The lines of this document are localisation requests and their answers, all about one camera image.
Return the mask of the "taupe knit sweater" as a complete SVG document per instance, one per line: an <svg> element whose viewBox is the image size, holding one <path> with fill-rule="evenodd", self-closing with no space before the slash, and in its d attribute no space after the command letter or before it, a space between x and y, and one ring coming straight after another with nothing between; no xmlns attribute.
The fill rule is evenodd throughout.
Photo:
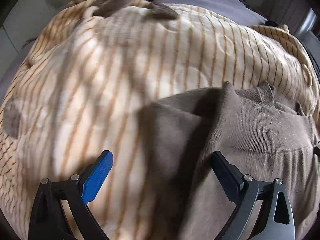
<svg viewBox="0 0 320 240"><path fill-rule="evenodd" d="M139 111L147 193L155 206L146 239L211 239L233 211L210 155L220 151L257 180L281 178L296 239L319 209L319 135L311 116L266 82L252 89L201 88L160 99Z"/></svg>

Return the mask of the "cream striped quilt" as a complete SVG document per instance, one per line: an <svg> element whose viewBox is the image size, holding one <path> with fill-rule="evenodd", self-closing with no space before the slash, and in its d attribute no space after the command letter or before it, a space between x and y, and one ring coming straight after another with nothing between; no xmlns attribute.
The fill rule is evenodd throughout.
<svg viewBox="0 0 320 240"><path fill-rule="evenodd" d="M64 180L103 150L114 163L89 205L110 239L146 239L155 197L147 193L139 111L201 88L266 82L311 116L319 135L319 81L287 26L247 27L208 9L145 0L108 18L85 17L96 0L72 0L43 29L1 106L1 211L27 239L42 178Z"/></svg>

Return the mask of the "brown garment on quilt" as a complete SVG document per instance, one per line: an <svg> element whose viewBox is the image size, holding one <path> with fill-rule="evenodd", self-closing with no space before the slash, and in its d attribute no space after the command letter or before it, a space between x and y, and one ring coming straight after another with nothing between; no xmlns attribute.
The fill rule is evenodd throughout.
<svg viewBox="0 0 320 240"><path fill-rule="evenodd" d="M139 0L96 0L94 1L88 10L84 13L85 17L101 16L108 18L117 11L124 9L128 6L134 6L134 3ZM154 18L163 20L176 20L179 14L171 9L166 4L163 4L161 0L145 0L147 2L147 8L150 10L150 15Z"/></svg>

